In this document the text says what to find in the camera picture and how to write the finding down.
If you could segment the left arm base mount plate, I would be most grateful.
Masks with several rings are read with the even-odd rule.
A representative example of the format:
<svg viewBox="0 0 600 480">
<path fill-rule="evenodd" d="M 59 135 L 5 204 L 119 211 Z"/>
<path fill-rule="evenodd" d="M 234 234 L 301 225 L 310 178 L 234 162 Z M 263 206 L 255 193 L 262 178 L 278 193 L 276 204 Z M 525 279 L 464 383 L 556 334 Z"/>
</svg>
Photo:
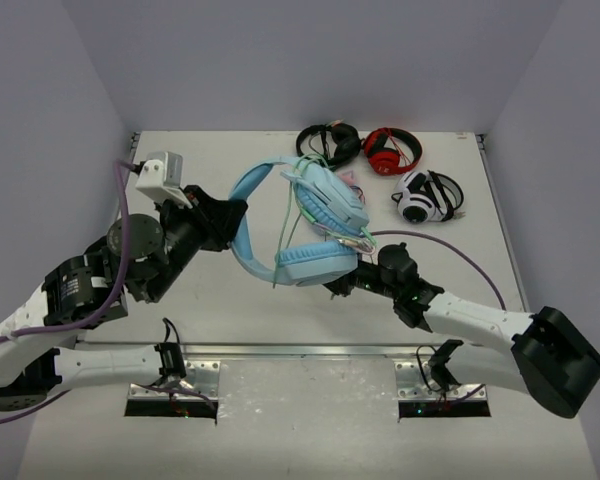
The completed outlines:
<svg viewBox="0 0 600 480">
<path fill-rule="evenodd" d="M 127 391 L 129 401 L 177 401 L 216 404 L 222 362 L 218 359 L 186 358 L 183 378 L 169 377 L 149 387 L 131 384 Z"/>
</svg>

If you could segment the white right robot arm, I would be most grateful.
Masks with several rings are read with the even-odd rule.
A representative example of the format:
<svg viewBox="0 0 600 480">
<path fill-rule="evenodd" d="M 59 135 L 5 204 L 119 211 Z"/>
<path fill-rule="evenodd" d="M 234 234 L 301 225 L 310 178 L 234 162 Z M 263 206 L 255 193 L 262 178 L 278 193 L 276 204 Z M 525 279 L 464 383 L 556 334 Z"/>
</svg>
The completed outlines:
<svg viewBox="0 0 600 480">
<path fill-rule="evenodd" d="M 359 260 L 326 287 L 335 296 L 359 288 L 389 298 L 406 326 L 447 336 L 428 361 L 444 390 L 493 385 L 572 419 L 600 380 L 600 353 L 562 311 L 513 312 L 462 299 L 421 277 L 405 244 L 383 247 L 376 263 Z"/>
</svg>

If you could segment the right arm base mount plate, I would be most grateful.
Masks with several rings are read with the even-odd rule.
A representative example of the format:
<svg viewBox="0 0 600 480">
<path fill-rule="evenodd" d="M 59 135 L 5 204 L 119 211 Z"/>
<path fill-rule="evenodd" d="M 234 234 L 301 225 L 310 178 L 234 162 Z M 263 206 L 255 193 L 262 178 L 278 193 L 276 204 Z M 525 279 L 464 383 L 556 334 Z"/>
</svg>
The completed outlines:
<svg viewBox="0 0 600 480">
<path fill-rule="evenodd" d="M 457 384 L 438 380 L 432 373 L 428 356 L 408 356 L 393 360 L 397 395 L 400 400 L 434 403 L 436 401 L 486 400 L 480 384 Z"/>
</svg>

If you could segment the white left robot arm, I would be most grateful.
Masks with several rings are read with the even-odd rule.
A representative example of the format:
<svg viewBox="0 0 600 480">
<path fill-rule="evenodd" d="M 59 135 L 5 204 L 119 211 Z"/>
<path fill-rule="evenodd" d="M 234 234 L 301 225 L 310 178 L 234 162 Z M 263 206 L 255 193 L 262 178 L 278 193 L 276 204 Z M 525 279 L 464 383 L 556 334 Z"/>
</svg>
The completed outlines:
<svg viewBox="0 0 600 480">
<path fill-rule="evenodd" d="M 132 383 L 175 394 L 187 366 L 178 340 L 83 351 L 77 336 L 129 314 L 127 301 L 157 303 L 199 251 L 229 248 L 247 211 L 200 187 L 183 203 L 156 203 L 157 217 L 121 205 L 107 234 L 46 275 L 0 323 L 0 412 L 23 417 L 78 388 Z"/>
</svg>

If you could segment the light blue gaming headphones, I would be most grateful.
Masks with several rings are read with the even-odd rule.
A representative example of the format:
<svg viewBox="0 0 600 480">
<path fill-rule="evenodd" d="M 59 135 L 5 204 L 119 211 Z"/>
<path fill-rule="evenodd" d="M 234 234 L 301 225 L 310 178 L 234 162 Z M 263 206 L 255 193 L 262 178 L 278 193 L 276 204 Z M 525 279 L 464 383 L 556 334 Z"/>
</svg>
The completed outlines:
<svg viewBox="0 0 600 480">
<path fill-rule="evenodd" d="M 247 273 L 272 287 L 322 285 L 352 272 L 361 255 L 375 251 L 365 204 L 319 155 L 277 156 L 256 164 L 236 180 L 229 198 L 248 200 L 276 168 L 288 193 L 273 265 L 257 259 L 246 218 L 231 243 Z"/>
</svg>

